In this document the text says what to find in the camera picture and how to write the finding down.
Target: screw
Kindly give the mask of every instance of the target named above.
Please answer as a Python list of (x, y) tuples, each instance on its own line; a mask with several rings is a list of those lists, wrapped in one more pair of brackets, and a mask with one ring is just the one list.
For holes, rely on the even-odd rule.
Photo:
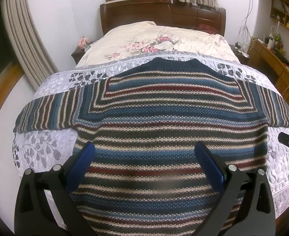
[(61, 169), (61, 165), (60, 164), (56, 164), (53, 166), (53, 171), (59, 171)]
[(264, 170), (262, 170), (262, 169), (258, 169), (258, 174), (260, 174), (260, 175), (264, 175), (265, 174), (265, 171)]
[(33, 170), (32, 169), (26, 169), (24, 171), (24, 174), (29, 175)]
[(233, 164), (230, 164), (230, 165), (228, 166), (228, 169), (229, 169), (230, 171), (236, 171), (236, 170), (237, 170), (237, 167), (236, 167), (235, 165), (233, 165)]

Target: cream floral duvet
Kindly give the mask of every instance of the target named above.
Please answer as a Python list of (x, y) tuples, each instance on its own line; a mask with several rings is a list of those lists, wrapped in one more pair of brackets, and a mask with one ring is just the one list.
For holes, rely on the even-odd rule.
[(154, 22), (144, 21), (109, 31), (91, 44), (77, 67), (158, 51), (201, 53), (239, 63), (227, 41), (219, 34), (157, 26)]

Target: bedside table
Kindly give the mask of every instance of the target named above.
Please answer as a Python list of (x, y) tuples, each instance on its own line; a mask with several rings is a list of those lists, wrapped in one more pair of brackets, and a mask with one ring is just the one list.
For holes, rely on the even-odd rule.
[(85, 54), (85, 51), (80, 49), (79, 46), (77, 46), (76, 50), (71, 54), (73, 59), (75, 60), (76, 65), (79, 63), (80, 59)]
[(245, 57), (243, 56), (240, 52), (238, 52), (238, 50), (234, 47), (234, 45), (229, 45), (233, 51), (233, 53), (235, 54), (235, 56), (238, 58), (239, 62), (242, 65), (246, 65), (248, 66), (248, 62), (249, 62), (249, 57)]

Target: sweater sleeve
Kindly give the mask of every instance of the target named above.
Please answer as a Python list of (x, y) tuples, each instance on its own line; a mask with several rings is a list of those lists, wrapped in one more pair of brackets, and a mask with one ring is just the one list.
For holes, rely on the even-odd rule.
[(37, 98), (28, 103), (15, 122), (14, 132), (58, 130), (73, 125), (73, 115), (79, 90)]
[(289, 106), (282, 96), (255, 83), (238, 80), (238, 84), (248, 102), (267, 118), (268, 126), (289, 127)]

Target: sweater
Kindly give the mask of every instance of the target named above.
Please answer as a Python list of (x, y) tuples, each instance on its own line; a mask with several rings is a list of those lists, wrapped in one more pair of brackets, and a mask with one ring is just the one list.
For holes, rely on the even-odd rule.
[[(227, 164), (264, 168), (268, 126), (289, 127), (273, 91), (198, 60), (152, 61), (82, 88), (33, 100), (14, 131), (73, 127), (74, 153), (95, 159), (71, 194), (99, 235), (189, 235), (218, 198), (194, 156), (203, 141)], [(242, 193), (227, 220), (229, 227)]]

